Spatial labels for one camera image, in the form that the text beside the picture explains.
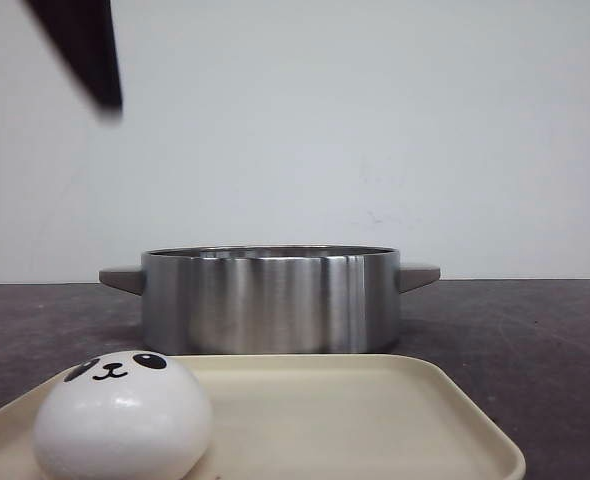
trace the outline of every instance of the panda face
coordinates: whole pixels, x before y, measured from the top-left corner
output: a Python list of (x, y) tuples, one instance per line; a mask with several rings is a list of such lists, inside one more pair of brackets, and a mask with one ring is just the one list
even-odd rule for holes
[(64, 383), (80, 378), (95, 381), (118, 379), (133, 373), (135, 369), (163, 370), (168, 363), (163, 356), (153, 352), (119, 352), (93, 358), (71, 370)]

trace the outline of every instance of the dark blurry object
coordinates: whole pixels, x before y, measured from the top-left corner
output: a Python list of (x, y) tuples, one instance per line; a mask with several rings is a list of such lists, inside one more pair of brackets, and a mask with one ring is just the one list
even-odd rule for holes
[(24, 0), (100, 108), (121, 112), (109, 0)]

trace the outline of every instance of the black eye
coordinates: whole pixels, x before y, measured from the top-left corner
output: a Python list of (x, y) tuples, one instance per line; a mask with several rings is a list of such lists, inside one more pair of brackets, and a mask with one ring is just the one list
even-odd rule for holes
[(146, 368), (154, 368), (155, 370), (166, 368), (166, 360), (152, 353), (138, 353), (133, 355), (133, 360)]
[(70, 382), (71, 380), (75, 380), (81, 374), (97, 365), (97, 362), (99, 362), (99, 358), (94, 358), (93, 360), (89, 360), (88, 362), (82, 363), (81, 365), (75, 367), (68, 375), (66, 375), (64, 381)]

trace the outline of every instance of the smiling mouth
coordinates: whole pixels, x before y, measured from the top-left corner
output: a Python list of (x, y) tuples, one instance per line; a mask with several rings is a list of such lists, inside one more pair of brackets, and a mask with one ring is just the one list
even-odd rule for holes
[(93, 380), (106, 380), (107, 378), (119, 378), (123, 377), (124, 375), (128, 375), (128, 372), (114, 374), (112, 371), (108, 372), (103, 377), (98, 377), (97, 375), (93, 375)]

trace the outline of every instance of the white wall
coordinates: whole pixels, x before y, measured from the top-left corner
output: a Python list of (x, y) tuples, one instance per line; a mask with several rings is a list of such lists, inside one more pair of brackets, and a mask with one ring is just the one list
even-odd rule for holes
[(121, 121), (0, 0), (0, 282), (151, 248), (590, 277), (590, 1), (114, 0)]

